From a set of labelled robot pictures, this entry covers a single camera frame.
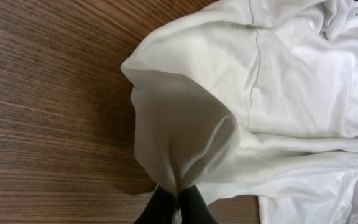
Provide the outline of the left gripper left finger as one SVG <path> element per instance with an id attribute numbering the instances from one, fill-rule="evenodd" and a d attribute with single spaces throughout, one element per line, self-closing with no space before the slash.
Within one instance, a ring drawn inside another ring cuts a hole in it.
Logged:
<path id="1" fill-rule="evenodd" d="M 149 202 L 134 224 L 179 223 L 178 194 L 157 185 Z"/>

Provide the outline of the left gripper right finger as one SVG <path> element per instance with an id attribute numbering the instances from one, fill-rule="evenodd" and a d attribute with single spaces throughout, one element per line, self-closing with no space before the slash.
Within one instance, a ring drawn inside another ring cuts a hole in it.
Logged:
<path id="1" fill-rule="evenodd" d="M 178 203 L 182 224 L 218 224 L 197 186 L 183 190 L 179 194 Z"/>

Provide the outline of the white polo shirt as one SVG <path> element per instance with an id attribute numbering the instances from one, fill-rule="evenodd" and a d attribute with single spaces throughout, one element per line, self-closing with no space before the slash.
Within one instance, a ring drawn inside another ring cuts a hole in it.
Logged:
<path id="1" fill-rule="evenodd" d="M 262 223 L 358 222 L 358 1 L 217 1 L 121 70 L 159 187 L 256 195 Z"/>

